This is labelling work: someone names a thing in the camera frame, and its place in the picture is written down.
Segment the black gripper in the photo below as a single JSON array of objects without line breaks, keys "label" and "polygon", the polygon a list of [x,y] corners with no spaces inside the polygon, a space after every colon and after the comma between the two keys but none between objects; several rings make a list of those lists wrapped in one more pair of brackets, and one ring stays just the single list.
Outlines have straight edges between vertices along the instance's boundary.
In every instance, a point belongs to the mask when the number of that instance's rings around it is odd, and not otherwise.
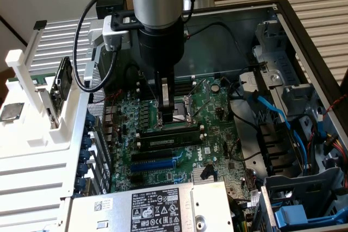
[{"label": "black gripper", "polygon": [[158,110],[164,123],[173,121],[175,97],[174,66],[184,54],[184,23],[177,20],[164,29],[138,30],[141,57],[154,70]]}]

